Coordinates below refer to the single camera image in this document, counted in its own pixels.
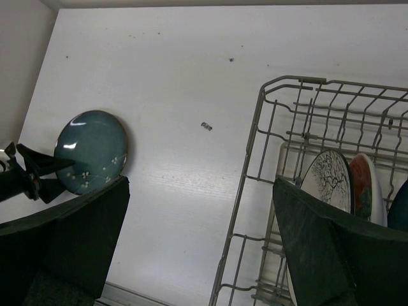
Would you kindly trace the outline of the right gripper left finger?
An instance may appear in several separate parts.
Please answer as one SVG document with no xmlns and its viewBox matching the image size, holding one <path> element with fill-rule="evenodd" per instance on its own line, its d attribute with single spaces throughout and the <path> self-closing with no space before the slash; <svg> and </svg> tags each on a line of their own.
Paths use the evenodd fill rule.
<svg viewBox="0 0 408 306">
<path fill-rule="evenodd" d="M 130 199 L 129 180 L 1 224 L 1 305 L 93 305 Z"/>
</svg>

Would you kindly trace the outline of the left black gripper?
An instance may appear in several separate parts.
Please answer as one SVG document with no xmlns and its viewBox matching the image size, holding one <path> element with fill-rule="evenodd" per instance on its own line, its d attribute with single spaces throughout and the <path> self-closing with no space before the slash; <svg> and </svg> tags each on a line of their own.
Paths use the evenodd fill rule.
<svg viewBox="0 0 408 306">
<path fill-rule="evenodd" d="M 16 158 L 17 151 L 23 157 L 25 169 Z M 25 194 L 31 200 L 41 200 L 49 204 L 62 194 L 66 188 L 57 178 L 41 178 L 75 164 L 72 159 L 49 156 L 32 150 L 21 143 L 11 142 L 4 153 L 9 168 L 1 172 L 1 201 L 6 201 L 19 194 Z"/>
</svg>

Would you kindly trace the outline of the red plate blue flower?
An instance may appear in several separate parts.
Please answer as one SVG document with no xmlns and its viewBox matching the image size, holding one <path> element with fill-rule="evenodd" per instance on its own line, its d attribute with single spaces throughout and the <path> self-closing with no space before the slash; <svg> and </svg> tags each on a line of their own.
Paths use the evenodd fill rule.
<svg viewBox="0 0 408 306">
<path fill-rule="evenodd" d="M 359 153 L 349 167 L 353 179 L 354 215 L 387 227 L 386 206 L 374 163 L 366 154 Z"/>
</svg>

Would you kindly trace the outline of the teal plate white flowers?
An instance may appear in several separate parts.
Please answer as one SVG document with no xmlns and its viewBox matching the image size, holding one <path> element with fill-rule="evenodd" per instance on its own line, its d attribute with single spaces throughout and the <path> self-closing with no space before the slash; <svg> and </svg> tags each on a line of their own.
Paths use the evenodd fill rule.
<svg viewBox="0 0 408 306">
<path fill-rule="evenodd" d="M 83 195 L 117 178 L 127 154 L 128 136 L 116 116 L 84 112 L 71 119 L 57 139 L 54 156 L 75 163 L 56 175 L 66 190 Z"/>
</svg>

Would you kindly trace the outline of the cream plate tree pattern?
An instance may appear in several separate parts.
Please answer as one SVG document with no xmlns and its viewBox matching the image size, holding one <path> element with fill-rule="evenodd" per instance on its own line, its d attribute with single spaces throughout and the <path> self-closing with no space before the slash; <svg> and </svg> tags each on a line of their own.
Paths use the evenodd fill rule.
<svg viewBox="0 0 408 306">
<path fill-rule="evenodd" d="M 326 150 L 313 160 L 300 189 L 331 206 L 354 213 L 350 167 L 344 155 L 336 150 Z"/>
</svg>

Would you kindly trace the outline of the dark teal plate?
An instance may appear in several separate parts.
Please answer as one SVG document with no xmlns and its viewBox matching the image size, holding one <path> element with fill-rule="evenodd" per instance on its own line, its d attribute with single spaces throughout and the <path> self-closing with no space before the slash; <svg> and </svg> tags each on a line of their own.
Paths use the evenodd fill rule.
<svg viewBox="0 0 408 306">
<path fill-rule="evenodd" d="M 388 227 L 399 231 L 408 231 L 408 181 L 398 190 L 388 211 Z"/>
</svg>

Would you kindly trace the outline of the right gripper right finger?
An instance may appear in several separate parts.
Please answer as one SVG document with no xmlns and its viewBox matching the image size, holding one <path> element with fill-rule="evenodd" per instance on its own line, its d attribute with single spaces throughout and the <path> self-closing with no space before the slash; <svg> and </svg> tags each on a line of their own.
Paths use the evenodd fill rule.
<svg viewBox="0 0 408 306">
<path fill-rule="evenodd" d="M 273 204 L 298 305 L 407 305 L 407 233 L 277 177 Z"/>
</svg>

